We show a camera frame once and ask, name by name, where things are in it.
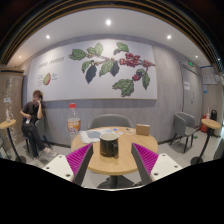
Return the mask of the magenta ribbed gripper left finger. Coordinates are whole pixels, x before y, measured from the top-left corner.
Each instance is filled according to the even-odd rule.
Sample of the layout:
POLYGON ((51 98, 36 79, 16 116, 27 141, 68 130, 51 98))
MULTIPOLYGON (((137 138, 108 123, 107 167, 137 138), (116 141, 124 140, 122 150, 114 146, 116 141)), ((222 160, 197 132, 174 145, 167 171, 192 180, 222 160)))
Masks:
POLYGON ((81 186, 92 155, 93 145, 87 144, 67 156, 56 156, 44 170, 81 186))

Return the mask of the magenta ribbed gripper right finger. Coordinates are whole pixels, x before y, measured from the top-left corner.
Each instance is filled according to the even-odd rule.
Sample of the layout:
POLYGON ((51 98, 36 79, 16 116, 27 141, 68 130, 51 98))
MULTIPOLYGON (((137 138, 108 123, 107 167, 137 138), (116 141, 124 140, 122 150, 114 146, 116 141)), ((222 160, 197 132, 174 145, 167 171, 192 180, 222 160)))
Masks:
POLYGON ((182 169, 166 153, 157 154, 136 143, 132 144, 131 153, 144 185, 159 180, 182 169))

